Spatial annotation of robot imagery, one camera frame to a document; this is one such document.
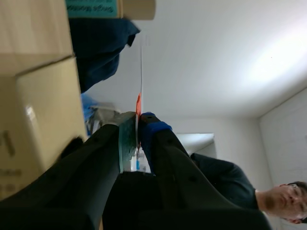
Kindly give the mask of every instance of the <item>teal box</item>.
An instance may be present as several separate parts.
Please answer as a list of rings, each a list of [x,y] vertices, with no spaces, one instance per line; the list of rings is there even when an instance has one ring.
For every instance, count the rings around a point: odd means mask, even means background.
[[[118,0],[65,0],[69,18],[116,18]]]

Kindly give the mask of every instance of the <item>cardboard box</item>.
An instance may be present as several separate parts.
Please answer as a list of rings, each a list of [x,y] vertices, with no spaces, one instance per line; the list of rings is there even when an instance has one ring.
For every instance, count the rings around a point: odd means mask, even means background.
[[[70,18],[153,20],[155,0],[66,0]]]
[[[65,0],[1,0],[0,28],[0,73],[6,55],[31,54],[22,61],[40,66],[73,54]]]
[[[73,138],[86,138],[75,58],[0,74],[0,110],[3,199],[52,166]]]

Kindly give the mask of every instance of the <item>white tile wall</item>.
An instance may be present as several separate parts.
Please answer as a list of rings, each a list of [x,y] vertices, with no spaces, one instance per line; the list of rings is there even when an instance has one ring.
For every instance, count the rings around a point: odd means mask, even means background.
[[[307,181],[307,90],[261,117],[260,129],[274,185]],[[282,227],[307,230],[285,221]]]

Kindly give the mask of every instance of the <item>dark t-shirt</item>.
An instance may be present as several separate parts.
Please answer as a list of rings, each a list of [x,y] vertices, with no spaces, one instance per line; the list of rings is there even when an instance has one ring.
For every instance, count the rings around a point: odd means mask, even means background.
[[[242,208],[258,209],[255,189],[237,165],[196,153],[191,158],[226,199]]]

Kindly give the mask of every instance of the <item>man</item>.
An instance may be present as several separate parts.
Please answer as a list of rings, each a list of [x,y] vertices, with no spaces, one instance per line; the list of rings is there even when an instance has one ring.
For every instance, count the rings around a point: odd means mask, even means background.
[[[233,204],[259,209],[268,215],[299,224],[307,217],[307,183],[282,184],[268,191],[257,191],[235,164],[192,154],[191,158],[213,184]]]

